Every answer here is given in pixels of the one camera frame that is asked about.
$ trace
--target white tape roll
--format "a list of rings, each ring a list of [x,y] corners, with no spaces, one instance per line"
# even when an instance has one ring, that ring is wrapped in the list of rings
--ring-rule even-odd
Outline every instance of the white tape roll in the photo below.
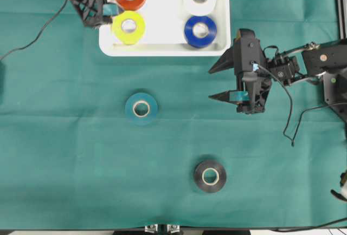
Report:
[[[194,16],[206,16],[213,12],[217,0],[183,0],[185,9]]]

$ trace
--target blue tape roll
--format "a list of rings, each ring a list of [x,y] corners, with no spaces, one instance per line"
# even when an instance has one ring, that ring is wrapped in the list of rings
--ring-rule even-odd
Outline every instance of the blue tape roll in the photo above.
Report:
[[[136,105],[146,105],[148,111],[144,115],[138,115]],[[147,93],[137,93],[132,95],[125,103],[126,117],[136,125],[147,125],[156,119],[158,114],[157,101]]]
[[[194,34],[194,26],[197,24],[206,25],[208,28],[207,35],[203,37],[198,37]],[[188,44],[196,48],[204,48],[212,44],[213,40],[217,35],[217,26],[215,22],[207,17],[191,17],[184,27],[185,38],[187,39]]]

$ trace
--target screw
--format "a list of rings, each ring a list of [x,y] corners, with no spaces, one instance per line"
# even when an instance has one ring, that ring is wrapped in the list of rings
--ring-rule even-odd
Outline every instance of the screw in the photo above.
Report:
[[[326,62],[326,61],[327,61],[327,55],[321,55],[321,56],[320,56],[320,60],[321,60],[322,62]]]
[[[277,76],[280,77],[280,78],[283,78],[284,77],[284,73],[282,71],[279,71],[277,73]]]

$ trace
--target green cloth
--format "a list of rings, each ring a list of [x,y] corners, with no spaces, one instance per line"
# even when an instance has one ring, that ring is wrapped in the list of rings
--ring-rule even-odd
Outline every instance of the green cloth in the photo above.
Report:
[[[0,54],[28,43],[63,0],[0,0]],[[232,34],[254,29],[263,47],[288,50],[338,38],[335,0],[231,0]],[[261,115],[208,99],[235,88],[217,57],[107,57],[98,31],[68,8],[42,38],[3,62],[0,229],[114,229],[153,223],[293,227],[345,217],[344,124],[330,110],[304,117],[295,148],[282,136],[289,100],[279,85]],[[129,123],[124,104],[153,95],[158,120]],[[321,87],[290,88],[299,113]],[[195,166],[216,159],[228,181],[200,191]]]

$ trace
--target white tray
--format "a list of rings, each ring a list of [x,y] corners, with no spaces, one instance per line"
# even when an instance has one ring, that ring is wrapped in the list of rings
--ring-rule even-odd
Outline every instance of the white tray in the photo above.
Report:
[[[217,0],[214,12],[208,15],[218,32],[214,42],[203,49],[193,48],[185,40],[184,26],[191,15],[183,0],[146,0],[137,12],[146,22],[143,38],[135,45],[124,45],[110,25],[103,25],[99,29],[102,52],[108,56],[221,56],[231,45],[229,0]]]

